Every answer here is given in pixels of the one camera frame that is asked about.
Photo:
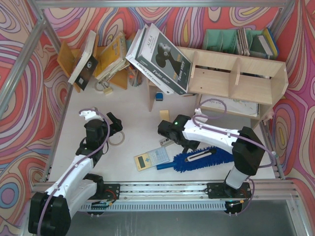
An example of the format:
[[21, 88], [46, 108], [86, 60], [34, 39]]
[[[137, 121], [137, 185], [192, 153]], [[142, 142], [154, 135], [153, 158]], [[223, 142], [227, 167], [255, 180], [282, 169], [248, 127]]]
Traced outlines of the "blue microfiber duster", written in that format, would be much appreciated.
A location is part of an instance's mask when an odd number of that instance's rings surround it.
[[[212, 154], [212, 155], [209, 155], [207, 157], [204, 157], [204, 158], [192, 161], [192, 162], [185, 162], [185, 159], [188, 156], [194, 155], [196, 153], [200, 153], [202, 151], [209, 150], [209, 149], [216, 149], [217, 150], [216, 154]], [[172, 162], [157, 165], [157, 170], [172, 168], [173, 170], [177, 172], [183, 173], [187, 171], [202, 169], [205, 167], [211, 167], [211, 166], [216, 166], [220, 164], [230, 163], [233, 161], [234, 161], [234, 157], [229, 152], [215, 146], [210, 146], [210, 147], [205, 147], [205, 148], [187, 152], [187, 153], [180, 153], [174, 156]]]

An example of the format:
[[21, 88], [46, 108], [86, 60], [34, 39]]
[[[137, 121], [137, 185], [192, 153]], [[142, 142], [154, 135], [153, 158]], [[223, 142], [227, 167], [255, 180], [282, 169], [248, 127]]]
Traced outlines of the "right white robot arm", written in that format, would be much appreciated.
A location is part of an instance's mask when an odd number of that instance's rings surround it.
[[200, 109], [196, 109], [193, 117], [178, 115], [173, 122], [162, 120], [157, 132], [182, 146], [183, 153], [189, 149], [197, 150], [200, 143], [223, 150], [224, 155], [218, 150], [211, 154], [211, 163], [215, 165], [224, 162], [230, 155], [234, 166], [223, 182], [223, 190], [227, 196], [234, 198], [247, 177], [256, 175], [267, 149], [251, 128], [220, 128], [206, 124], [208, 119]]

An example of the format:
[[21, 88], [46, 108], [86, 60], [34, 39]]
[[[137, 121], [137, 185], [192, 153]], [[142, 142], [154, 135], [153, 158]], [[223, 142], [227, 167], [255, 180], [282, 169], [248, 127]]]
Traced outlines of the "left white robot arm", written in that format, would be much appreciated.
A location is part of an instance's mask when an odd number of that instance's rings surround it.
[[82, 109], [79, 115], [86, 121], [85, 137], [61, 177], [45, 192], [36, 192], [30, 203], [28, 231], [37, 236], [64, 236], [71, 220], [91, 197], [101, 199], [105, 194], [102, 176], [91, 170], [104, 155], [103, 147], [109, 137], [121, 132], [122, 121], [111, 112]]

